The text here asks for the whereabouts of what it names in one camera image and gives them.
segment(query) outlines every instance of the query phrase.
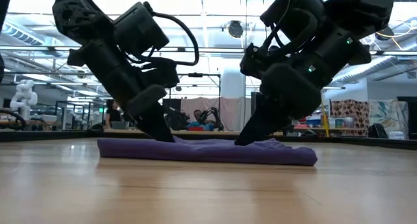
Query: wooden floor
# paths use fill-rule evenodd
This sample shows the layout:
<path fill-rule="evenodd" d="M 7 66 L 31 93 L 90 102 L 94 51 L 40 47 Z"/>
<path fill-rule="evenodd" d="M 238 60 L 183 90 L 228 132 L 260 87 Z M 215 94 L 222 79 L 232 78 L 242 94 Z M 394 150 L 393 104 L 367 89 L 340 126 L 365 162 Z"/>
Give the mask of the wooden floor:
<path fill-rule="evenodd" d="M 417 152 L 305 145 L 315 168 L 100 159 L 93 139 L 3 143 L 0 223 L 417 223 Z"/>

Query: red object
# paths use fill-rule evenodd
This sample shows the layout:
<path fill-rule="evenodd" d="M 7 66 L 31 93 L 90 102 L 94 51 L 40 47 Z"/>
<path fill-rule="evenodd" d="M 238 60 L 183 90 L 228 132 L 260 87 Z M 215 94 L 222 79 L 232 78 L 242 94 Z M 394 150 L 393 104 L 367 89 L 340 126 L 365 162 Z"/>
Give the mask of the red object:
<path fill-rule="evenodd" d="M 188 128 L 189 131 L 203 131 L 204 128 L 200 127 L 200 126 L 196 126 L 196 127 L 190 127 Z"/>

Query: purple cloth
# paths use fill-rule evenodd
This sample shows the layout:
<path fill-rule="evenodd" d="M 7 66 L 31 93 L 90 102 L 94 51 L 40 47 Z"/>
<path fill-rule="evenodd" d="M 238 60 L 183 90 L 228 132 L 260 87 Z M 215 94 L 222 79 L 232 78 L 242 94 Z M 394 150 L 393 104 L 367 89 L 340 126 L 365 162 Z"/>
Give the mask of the purple cloth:
<path fill-rule="evenodd" d="M 183 140 L 164 143 L 148 139 L 98 139 L 103 158 L 134 158 L 148 160 L 206 161 L 228 163 L 260 163 L 274 165 L 314 165 L 313 149 L 291 148 L 275 139 L 235 146 L 232 140 Z"/>

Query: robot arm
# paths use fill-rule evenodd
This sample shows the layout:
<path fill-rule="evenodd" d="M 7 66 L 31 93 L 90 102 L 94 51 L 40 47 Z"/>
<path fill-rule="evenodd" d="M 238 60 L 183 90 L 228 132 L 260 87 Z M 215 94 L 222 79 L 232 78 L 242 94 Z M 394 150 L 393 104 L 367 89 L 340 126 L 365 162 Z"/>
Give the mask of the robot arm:
<path fill-rule="evenodd" d="M 272 28 L 261 47 L 250 44 L 240 71 L 261 80 L 264 101 L 235 141 L 262 140 L 311 114 L 321 103 L 321 89 L 346 65 L 371 61 L 359 40 L 384 29 L 393 0 L 275 0 L 261 20 Z M 281 30 L 290 42 L 277 36 Z M 272 39 L 278 45 L 271 46 Z"/>
<path fill-rule="evenodd" d="M 167 125 L 173 130 L 186 130 L 187 125 L 190 123 L 190 116 L 186 113 L 177 111 L 173 107 L 165 107 L 165 121 Z"/>
<path fill-rule="evenodd" d="M 77 115 L 74 111 L 71 111 L 70 115 L 74 118 L 76 122 L 79 122 L 82 126 L 87 124 L 87 122 L 81 116 Z"/>
<path fill-rule="evenodd" d="M 369 46 L 359 40 L 388 25 L 393 4 L 393 0 L 275 0 L 261 16 L 271 34 L 261 47 L 250 44 L 240 64 L 244 75 L 261 79 L 265 104 L 257 106 L 235 144 L 261 140 L 291 119 L 311 114 L 321 103 L 321 89 L 346 64 L 369 63 Z M 81 44 L 70 50 L 68 64 L 86 64 L 140 130 L 173 142 L 158 100 L 166 95 L 165 88 L 179 82 L 177 64 L 198 63 L 198 45 L 190 30 L 173 16 L 153 11 L 147 2 L 112 21 L 92 0 L 55 0 L 53 15 L 59 32 Z M 142 55 L 169 42 L 153 16 L 173 20 L 186 31 L 194 45 L 194 62 Z M 280 41 L 279 30 L 290 43 Z M 274 38 L 279 47 L 270 47 Z M 147 64 L 138 68 L 131 63 Z"/>
<path fill-rule="evenodd" d="M 207 120 L 207 117 L 211 114 L 213 114 L 214 119 L 216 121 L 216 123 L 214 124 L 214 127 L 217 128 L 218 131 L 223 131 L 224 127 L 223 127 L 222 121 L 220 120 L 219 109 L 215 107 L 211 107 L 208 110 L 204 110 L 203 112 L 201 112 L 200 118 L 197 119 L 198 123 L 204 124 L 205 121 Z"/>
<path fill-rule="evenodd" d="M 112 21 L 93 0 L 55 0 L 53 15 L 58 31 L 81 44 L 80 49 L 70 50 L 68 64 L 86 64 L 140 130 L 156 140 L 173 142 L 158 100 L 166 95 L 166 88 L 179 82 L 178 64 L 193 66 L 199 61 L 197 40 L 189 28 L 173 16 L 153 11 L 148 2 L 136 3 Z M 151 57 L 169 43 L 153 16 L 173 20 L 186 31 L 194 45 L 194 62 Z M 150 55 L 143 56 L 148 49 Z"/>
<path fill-rule="evenodd" d="M 32 91 L 34 85 L 35 82 L 32 80 L 21 80 L 20 84 L 16 86 L 16 93 L 10 101 L 10 110 L 17 111 L 21 108 L 21 114 L 25 120 L 30 118 L 31 106 L 38 103 L 38 95 Z"/>

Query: humanoid robot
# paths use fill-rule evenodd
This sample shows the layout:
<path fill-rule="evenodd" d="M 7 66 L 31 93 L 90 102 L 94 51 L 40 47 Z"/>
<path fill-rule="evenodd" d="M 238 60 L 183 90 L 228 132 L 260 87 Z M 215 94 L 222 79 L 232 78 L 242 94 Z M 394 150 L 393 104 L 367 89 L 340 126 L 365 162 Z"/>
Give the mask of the humanoid robot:
<path fill-rule="evenodd" d="M 75 113 L 74 111 L 70 111 L 70 115 L 74 118 L 76 122 L 78 122 L 81 126 L 87 125 L 87 121 L 85 121 L 80 115 Z"/>
<path fill-rule="evenodd" d="M 10 101 L 10 110 L 16 112 L 20 109 L 20 115 L 25 120 L 29 120 L 31 117 L 31 106 L 38 103 L 38 94 L 32 90 L 34 85 L 35 82 L 32 80 L 21 80 Z"/>

